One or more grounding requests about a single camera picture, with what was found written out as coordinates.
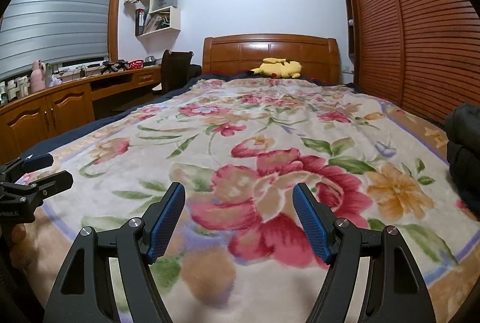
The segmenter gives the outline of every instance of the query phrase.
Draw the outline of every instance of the blanket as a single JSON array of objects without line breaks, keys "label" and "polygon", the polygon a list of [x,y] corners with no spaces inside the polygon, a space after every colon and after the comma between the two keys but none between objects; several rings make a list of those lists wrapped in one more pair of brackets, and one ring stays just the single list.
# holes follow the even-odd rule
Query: blanket
[{"label": "blanket", "polygon": [[[52,167],[22,177],[74,177],[26,225],[26,273],[45,305],[82,227],[116,228],[180,182],[184,211],[151,266],[172,319],[304,322],[327,271],[292,205],[293,186],[305,182],[337,217],[398,227],[446,323],[480,274],[479,223],[448,178],[446,142],[428,122],[344,86],[200,80],[57,148]],[[111,266],[129,322],[117,260]],[[362,258],[348,322],[357,321],[367,272]]]}]

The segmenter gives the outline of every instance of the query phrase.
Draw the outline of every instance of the pink thermos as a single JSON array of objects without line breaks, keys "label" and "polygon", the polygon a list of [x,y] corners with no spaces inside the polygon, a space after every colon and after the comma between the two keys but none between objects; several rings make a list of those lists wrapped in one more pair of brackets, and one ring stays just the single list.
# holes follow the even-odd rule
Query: pink thermos
[{"label": "pink thermos", "polygon": [[45,89],[45,64],[40,61],[33,62],[32,75],[30,76],[30,93]]}]

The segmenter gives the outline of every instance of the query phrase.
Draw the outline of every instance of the black chair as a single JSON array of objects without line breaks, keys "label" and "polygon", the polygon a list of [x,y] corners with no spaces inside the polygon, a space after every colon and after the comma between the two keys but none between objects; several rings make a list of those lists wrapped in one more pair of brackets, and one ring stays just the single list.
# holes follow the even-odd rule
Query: black chair
[{"label": "black chair", "polygon": [[183,88],[189,80],[202,74],[202,67],[190,64],[193,52],[165,50],[160,65],[162,94]]}]

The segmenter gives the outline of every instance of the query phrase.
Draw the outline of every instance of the wardrobe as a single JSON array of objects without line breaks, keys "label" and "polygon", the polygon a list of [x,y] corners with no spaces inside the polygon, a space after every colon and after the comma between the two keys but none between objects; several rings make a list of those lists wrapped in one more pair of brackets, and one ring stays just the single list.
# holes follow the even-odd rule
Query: wardrobe
[{"label": "wardrobe", "polygon": [[354,81],[443,122],[480,105],[480,19],[469,0],[346,0]]}]

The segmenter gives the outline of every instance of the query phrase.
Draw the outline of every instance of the wall outlet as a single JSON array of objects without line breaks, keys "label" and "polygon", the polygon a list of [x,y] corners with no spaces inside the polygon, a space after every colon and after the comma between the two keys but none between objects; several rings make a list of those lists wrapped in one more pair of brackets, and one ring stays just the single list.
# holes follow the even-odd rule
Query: wall outlet
[{"label": "wall outlet", "polygon": [[353,74],[353,68],[348,65],[342,65],[342,73]]}]

